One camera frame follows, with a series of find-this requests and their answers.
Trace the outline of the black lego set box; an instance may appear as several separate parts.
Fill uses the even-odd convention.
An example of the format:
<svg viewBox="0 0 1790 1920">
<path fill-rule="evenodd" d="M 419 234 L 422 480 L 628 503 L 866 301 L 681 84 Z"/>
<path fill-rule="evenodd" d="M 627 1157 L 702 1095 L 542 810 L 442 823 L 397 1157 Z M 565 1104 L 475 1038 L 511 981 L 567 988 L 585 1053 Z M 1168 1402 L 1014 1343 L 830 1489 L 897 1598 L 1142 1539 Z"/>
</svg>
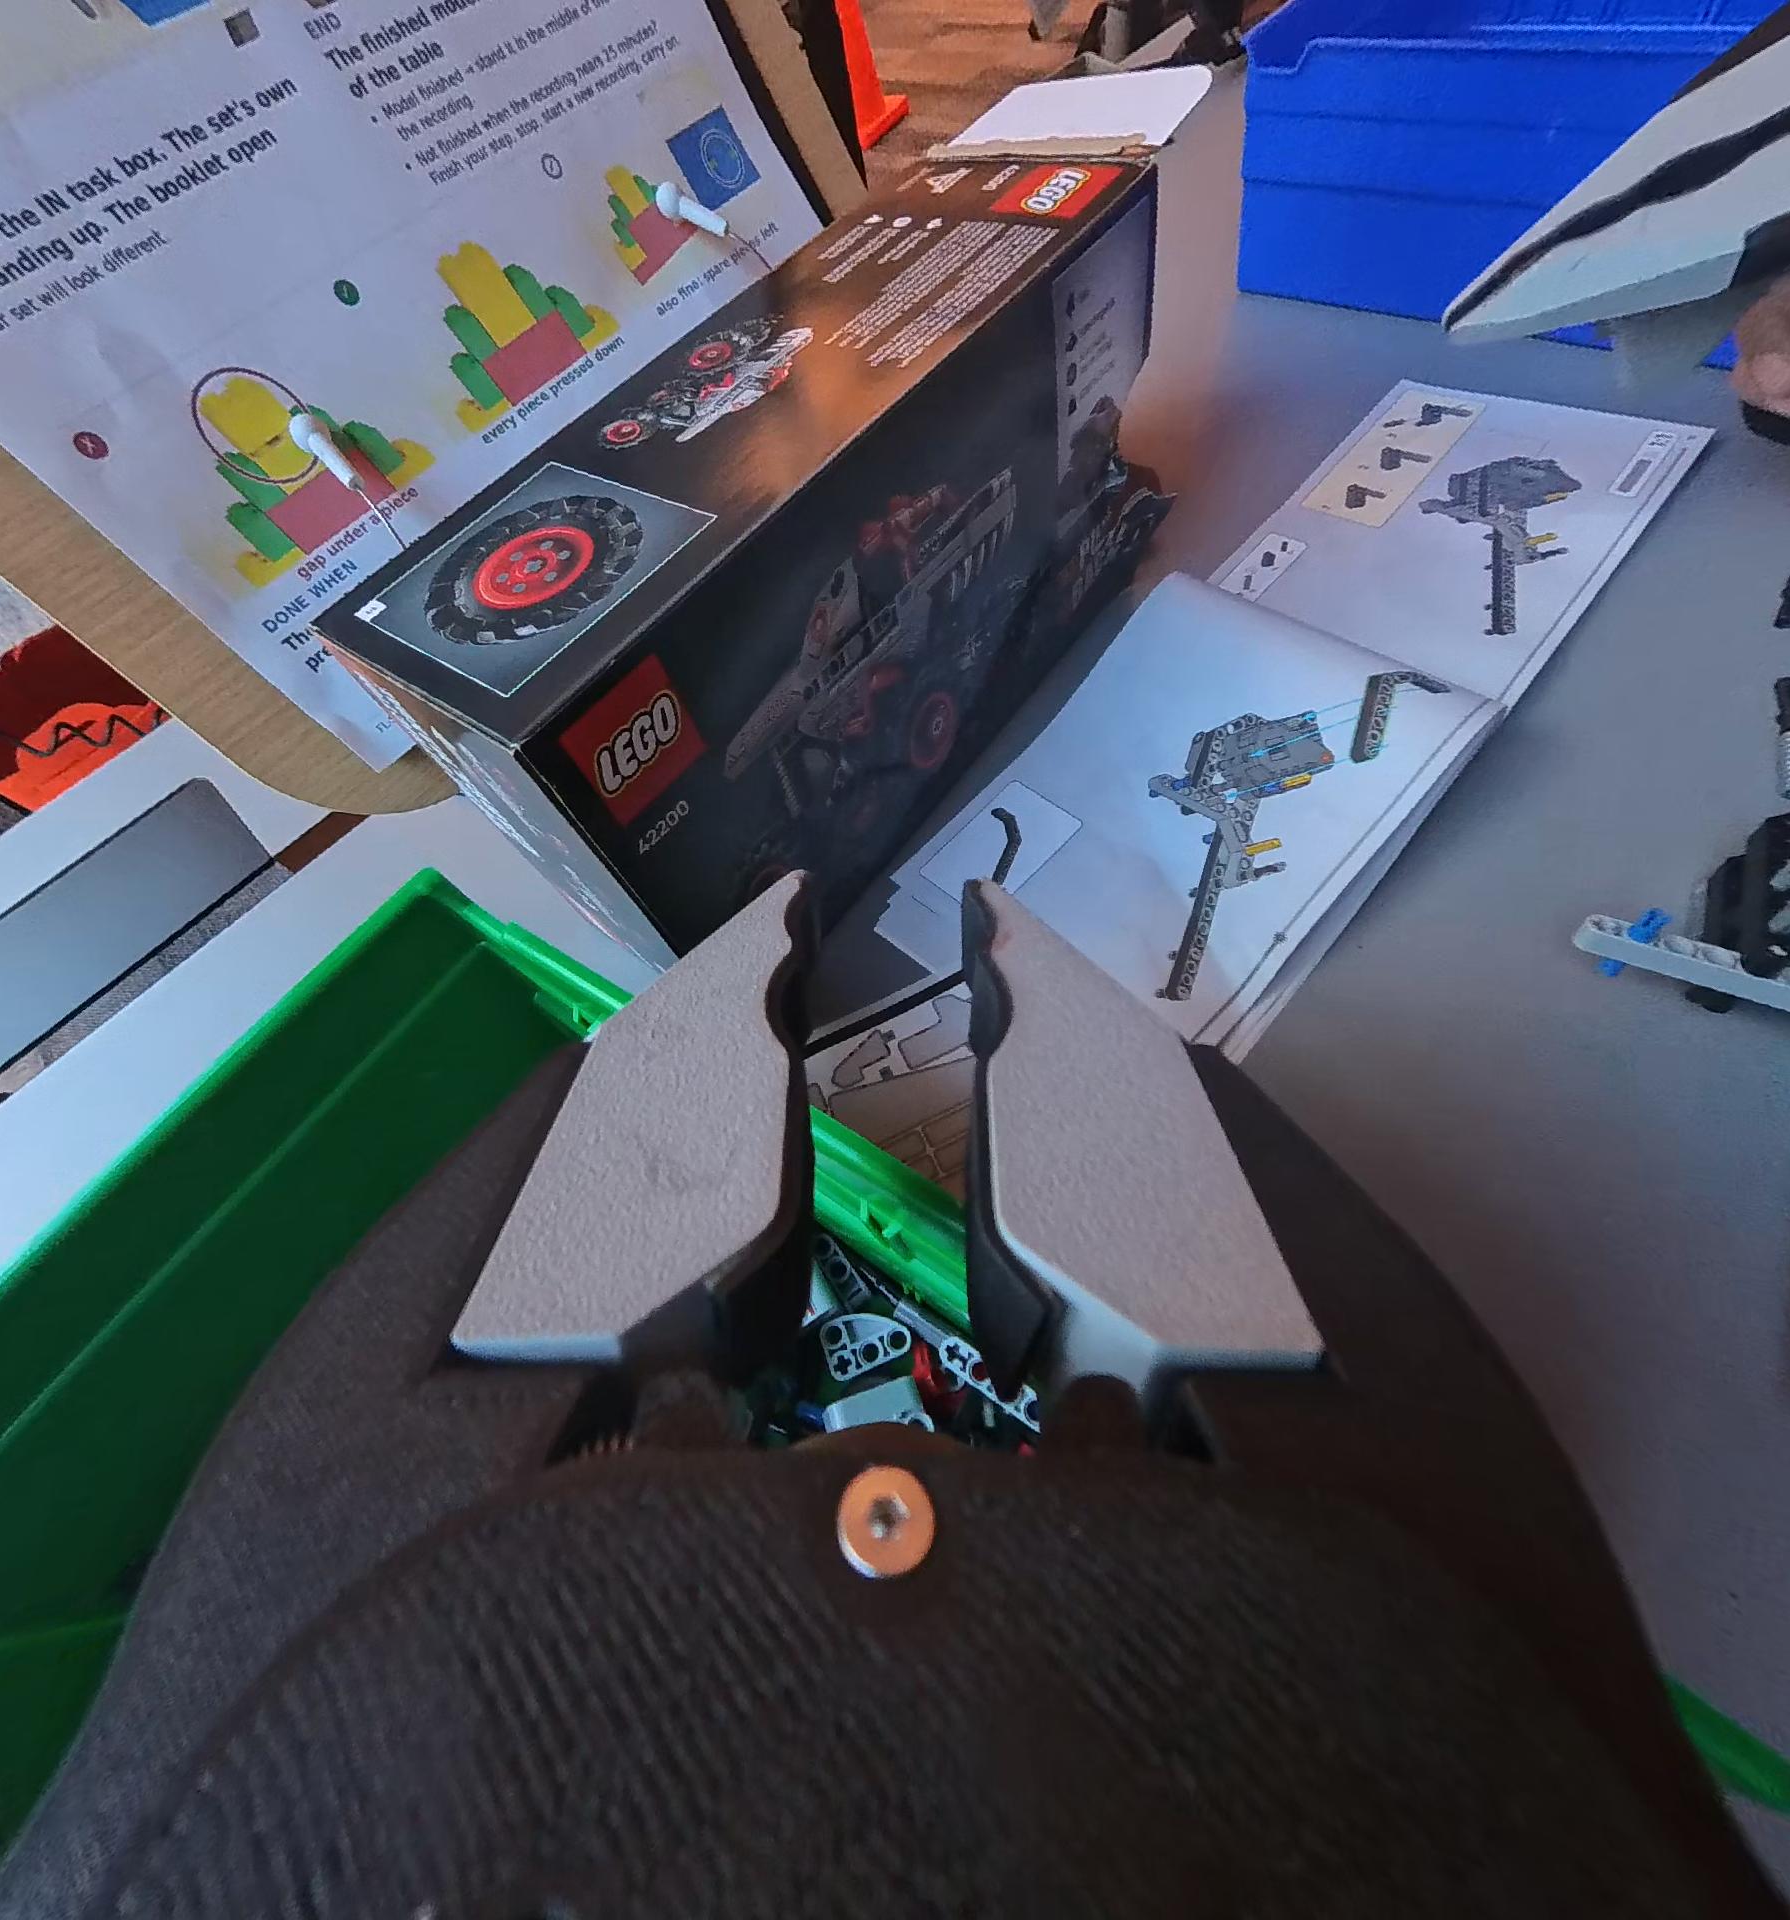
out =
<svg viewBox="0 0 1790 1920">
<path fill-rule="evenodd" d="M 1130 581 L 1155 158 L 880 189 L 313 618 L 612 944 L 825 919 Z"/>
</svg>

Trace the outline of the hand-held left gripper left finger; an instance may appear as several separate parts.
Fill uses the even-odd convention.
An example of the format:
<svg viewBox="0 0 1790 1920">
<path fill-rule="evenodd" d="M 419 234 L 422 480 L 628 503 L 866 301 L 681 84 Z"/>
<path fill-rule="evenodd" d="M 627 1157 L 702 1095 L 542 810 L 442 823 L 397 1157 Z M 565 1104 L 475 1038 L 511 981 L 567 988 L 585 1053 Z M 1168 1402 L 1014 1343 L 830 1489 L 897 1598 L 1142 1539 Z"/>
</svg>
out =
<svg viewBox="0 0 1790 1920">
<path fill-rule="evenodd" d="M 810 876 L 595 1023 L 452 1329 L 494 1363 L 772 1363 L 810 1300 Z"/>
</svg>

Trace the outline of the green plastic storage bin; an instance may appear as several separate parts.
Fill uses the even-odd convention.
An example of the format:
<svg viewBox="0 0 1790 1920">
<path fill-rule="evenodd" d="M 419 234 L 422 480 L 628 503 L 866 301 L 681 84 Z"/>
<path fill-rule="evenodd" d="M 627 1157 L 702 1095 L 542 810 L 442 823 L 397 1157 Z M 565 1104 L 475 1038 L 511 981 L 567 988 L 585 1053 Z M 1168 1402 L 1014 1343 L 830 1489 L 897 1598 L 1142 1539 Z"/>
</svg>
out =
<svg viewBox="0 0 1790 1920">
<path fill-rule="evenodd" d="M 452 1329 L 590 1041 L 388 1197 L 231 1064 L 0 1282 L 0 1915 L 1790 1915 L 1461 1289 L 1190 1043 L 1311 1374 L 1032 1456 Z"/>
</svg>

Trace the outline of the pile of lego pieces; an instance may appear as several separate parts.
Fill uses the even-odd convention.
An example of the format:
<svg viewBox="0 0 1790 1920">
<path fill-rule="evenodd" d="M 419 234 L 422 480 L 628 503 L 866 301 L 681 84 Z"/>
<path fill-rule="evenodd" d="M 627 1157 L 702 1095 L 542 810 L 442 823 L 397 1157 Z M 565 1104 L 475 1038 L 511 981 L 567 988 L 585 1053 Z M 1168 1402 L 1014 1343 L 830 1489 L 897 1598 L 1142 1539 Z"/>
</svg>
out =
<svg viewBox="0 0 1790 1920">
<path fill-rule="evenodd" d="M 742 1431 L 750 1447 L 773 1452 L 870 1423 L 1032 1456 L 1040 1397 L 1032 1384 L 997 1393 L 963 1332 L 833 1234 L 814 1234 L 804 1329 L 742 1393 Z"/>
</svg>

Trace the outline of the orange cone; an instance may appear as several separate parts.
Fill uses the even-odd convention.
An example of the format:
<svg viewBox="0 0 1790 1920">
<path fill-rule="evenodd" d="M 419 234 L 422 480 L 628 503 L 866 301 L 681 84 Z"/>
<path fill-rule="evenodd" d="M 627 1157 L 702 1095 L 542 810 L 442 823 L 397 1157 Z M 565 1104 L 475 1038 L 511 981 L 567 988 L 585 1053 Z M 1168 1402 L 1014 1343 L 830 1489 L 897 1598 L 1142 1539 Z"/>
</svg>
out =
<svg viewBox="0 0 1790 1920">
<path fill-rule="evenodd" d="M 833 0 L 833 15 L 843 31 L 857 146 L 875 149 L 906 117 L 906 95 L 882 87 L 857 0 Z"/>
</svg>

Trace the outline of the orange plastic crate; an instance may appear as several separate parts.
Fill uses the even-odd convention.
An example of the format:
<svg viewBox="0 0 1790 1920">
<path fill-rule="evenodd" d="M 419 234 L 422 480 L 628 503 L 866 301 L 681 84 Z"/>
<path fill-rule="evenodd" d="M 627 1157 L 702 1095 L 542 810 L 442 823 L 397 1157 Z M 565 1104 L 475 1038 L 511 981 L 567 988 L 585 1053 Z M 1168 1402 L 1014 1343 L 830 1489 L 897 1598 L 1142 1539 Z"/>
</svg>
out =
<svg viewBox="0 0 1790 1920">
<path fill-rule="evenodd" d="M 0 800 L 33 815 L 161 721 L 144 688 L 48 627 L 0 659 Z"/>
</svg>

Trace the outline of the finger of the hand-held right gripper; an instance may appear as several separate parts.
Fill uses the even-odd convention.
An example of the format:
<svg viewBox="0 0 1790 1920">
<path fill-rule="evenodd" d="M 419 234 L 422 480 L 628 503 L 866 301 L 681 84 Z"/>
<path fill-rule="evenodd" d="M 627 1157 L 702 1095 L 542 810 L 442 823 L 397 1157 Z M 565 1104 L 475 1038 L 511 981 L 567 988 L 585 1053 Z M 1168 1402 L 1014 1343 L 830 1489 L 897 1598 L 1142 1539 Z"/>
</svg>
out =
<svg viewBox="0 0 1790 1920">
<path fill-rule="evenodd" d="M 1705 149 L 1712 142 L 1747 142 L 1748 149 L 1790 142 L 1790 19 L 1765 19 L 1747 42 L 1738 42 L 1638 132 L 1629 132 L 1624 146 L 1618 146 L 1588 179 L 1610 168 L 1613 183 L 1629 183 L 1667 158 Z"/>
<path fill-rule="evenodd" d="M 1588 179 L 1447 310 L 1455 337 L 1521 337 L 1697 301 L 1747 301 L 1747 228 L 1790 210 L 1790 142 L 1712 142 L 1613 183 Z"/>
</svg>

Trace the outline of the white cardboard sheet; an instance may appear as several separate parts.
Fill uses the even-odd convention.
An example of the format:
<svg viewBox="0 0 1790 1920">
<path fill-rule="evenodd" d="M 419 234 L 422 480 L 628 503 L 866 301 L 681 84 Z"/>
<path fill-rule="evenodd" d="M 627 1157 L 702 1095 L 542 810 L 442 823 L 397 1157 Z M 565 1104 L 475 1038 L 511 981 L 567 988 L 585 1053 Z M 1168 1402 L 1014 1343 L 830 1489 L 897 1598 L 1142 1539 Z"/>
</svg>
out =
<svg viewBox="0 0 1790 1920">
<path fill-rule="evenodd" d="M 1144 158 L 1168 146 L 1210 84 L 1210 64 L 1019 84 L 927 158 Z"/>
</svg>

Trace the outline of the silver laptop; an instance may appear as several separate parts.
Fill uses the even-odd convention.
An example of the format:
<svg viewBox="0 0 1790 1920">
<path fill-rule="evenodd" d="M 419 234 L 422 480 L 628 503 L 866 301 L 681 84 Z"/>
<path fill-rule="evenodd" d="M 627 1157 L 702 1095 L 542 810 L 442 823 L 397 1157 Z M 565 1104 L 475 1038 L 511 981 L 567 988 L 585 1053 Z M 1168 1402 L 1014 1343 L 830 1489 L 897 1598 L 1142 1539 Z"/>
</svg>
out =
<svg viewBox="0 0 1790 1920">
<path fill-rule="evenodd" d="M 0 1077 L 275 870 L 207 780 L 0 913 Z"/>
</svg>

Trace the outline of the lego instruction booklet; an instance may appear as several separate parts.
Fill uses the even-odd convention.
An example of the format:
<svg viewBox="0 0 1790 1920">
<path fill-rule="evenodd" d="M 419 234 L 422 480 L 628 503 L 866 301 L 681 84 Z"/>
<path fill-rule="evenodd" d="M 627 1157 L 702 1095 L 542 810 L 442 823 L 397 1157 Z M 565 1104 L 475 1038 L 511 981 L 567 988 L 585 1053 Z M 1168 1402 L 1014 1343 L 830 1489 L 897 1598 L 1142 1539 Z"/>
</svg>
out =
<svg viewBox="0 0 1790 1920">
<path fill-rule="evenodd" d="M 948 972 L 1003 810 L 1003 886 L 1187 1041 L 1244 1053 L 1709 441 L 1397 382 L 1210 581 L 1155 583 L 875 932 Z"/>
</svg>

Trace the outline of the white wired earphones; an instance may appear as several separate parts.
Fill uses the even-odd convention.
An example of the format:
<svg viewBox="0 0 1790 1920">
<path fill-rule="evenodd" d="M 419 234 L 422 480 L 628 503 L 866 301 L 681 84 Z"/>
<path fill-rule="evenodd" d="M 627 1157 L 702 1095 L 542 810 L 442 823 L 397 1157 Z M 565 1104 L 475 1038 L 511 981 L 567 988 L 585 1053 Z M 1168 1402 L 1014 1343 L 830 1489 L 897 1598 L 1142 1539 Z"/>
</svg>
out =
<svg viewBox="0 0 1790 1920">
<path fill-rule="evenodd" d="M 663 310 L 733 264 L 768 269 L 760 243 L 773 225 L 742 234 L 710 205 L 704 184 L 646 183 L 627 164 L 612 164 L 604 184 L 607 248 L 637 289 L 650 289 L 688 248 L 713 249 L 658 301 Z M 619 322 L 601 301 L 543 284 L 525 264 L 499 264 L 478 243 L 440 256 L 436 274 L 449 289 L 452 409 L 475 445 L 519 427 L 619 346 Z M 207 377 L 198 421 L 224 435 L 219 474 L 244 497 L 231 526 L 255 547 L 238 568 L 257 583 L 344 539 L 361 518 L 388 526 L 393 501 L 431 467 L 422 445 L 383 435 L 361 421 L 336 421 L 255 373 Z"/>
</svg>

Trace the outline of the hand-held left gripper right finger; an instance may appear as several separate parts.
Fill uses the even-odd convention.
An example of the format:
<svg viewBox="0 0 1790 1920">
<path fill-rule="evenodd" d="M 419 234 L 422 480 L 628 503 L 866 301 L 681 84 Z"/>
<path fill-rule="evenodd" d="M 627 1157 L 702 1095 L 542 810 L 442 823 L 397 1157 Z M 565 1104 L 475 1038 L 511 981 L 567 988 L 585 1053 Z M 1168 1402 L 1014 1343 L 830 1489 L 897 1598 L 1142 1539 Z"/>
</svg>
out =
<svg viewBox="0 0 1790 1920">
<path fill-rule="evenodd" d="M 992 880 L 972 988 L 969 1321 L 989 1378 L 1311 1374 L 1321 1332 L 1190 1043 Z"/>
</svg>

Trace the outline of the grey sticker sheet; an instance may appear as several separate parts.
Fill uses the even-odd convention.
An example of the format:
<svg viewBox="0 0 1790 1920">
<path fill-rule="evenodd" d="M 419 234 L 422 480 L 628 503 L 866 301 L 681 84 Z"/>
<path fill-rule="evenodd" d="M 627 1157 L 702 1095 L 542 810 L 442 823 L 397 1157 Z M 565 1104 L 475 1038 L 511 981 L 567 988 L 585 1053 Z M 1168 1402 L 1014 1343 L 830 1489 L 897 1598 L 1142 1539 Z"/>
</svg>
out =
<svg viewBox="0 0 1790 1920">
<path fill-rule="evenodd" d="M 810 1100 L 954 1201 L 976 1104 L 972 994 L 930 981 L 849 1011 L 806 1058 Z"/>
</svg>

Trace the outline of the blue plastic bin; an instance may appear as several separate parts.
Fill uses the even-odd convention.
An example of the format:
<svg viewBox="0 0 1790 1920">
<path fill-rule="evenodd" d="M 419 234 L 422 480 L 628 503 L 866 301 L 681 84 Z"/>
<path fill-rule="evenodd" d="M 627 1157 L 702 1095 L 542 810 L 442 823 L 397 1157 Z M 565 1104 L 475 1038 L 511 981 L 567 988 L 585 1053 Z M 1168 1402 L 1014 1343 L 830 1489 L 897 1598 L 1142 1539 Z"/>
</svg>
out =
<svg viewBox="0 0 1790 1920">
<path fill-rule="evenodd" d="M 1438 322 L 1775 0 L 1295 0 L 1244 31 L 1237 289 Z"/>
</svg>

